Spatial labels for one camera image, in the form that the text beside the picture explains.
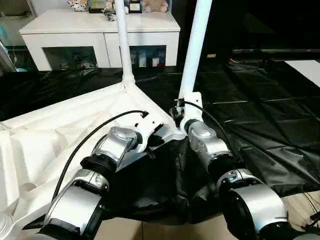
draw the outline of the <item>cabinet door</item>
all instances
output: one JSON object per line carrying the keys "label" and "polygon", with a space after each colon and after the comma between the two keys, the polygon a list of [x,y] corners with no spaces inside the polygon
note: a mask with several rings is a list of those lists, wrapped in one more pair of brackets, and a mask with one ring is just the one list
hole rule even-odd
{"label": "cabinet door", "polygon": [[[121,68],[121,54],[118,33],[104,34],[110,67]],[[177,64],[179,32],[129,32],[130,46],[165,46],[165,65]]]}
{"label": "cabinet door", "polygon": [[[103,33],[23,34],[22,37],[39,71],[81,64],[110,68]],[[78,59],[78,63],[69,63],[68,59]]]}

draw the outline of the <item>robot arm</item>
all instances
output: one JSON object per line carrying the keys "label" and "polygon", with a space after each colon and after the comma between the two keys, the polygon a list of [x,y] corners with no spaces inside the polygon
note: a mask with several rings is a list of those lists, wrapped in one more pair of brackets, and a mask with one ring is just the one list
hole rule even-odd
{"label": "robot arm", "polygon": [[103,197],[125,154],[142,143],[141,135],[114,126],[81,161],[83,169],[51,203],[44,227],[26,240],[93,239],[105,209]]}
{"label": "robot arm", "polygon": [[[198,92],[185,100],[201,106]],[[226,143],[203,122],[201,112],[185,106],[183,114],[180,128],[187,133],[191,149],[216,184],[227,227],[236,238],[320,240],[318,235],[290,226],[281,198],[232,155]]]}

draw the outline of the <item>black fabric sheet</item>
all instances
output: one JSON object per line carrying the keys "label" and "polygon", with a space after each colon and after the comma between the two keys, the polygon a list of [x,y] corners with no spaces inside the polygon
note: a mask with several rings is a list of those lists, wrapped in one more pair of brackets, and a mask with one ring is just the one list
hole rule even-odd
{"label": "black fabric sheet", "polygon": [[[121,80],[119,70],[11,73],[0,78],[0,120]],[[181,73],[136,72],[136,84],[163,110],[177,98]],[[284,62],[202,65],[195,91],[223,125],[240,161],[280,196],[319,190],[320,88]],[[204,121],[219,130],[203,115]],[[105,218],[198,223],[220,213],[215,185],[188,139],[158,148],[119,171]]]}

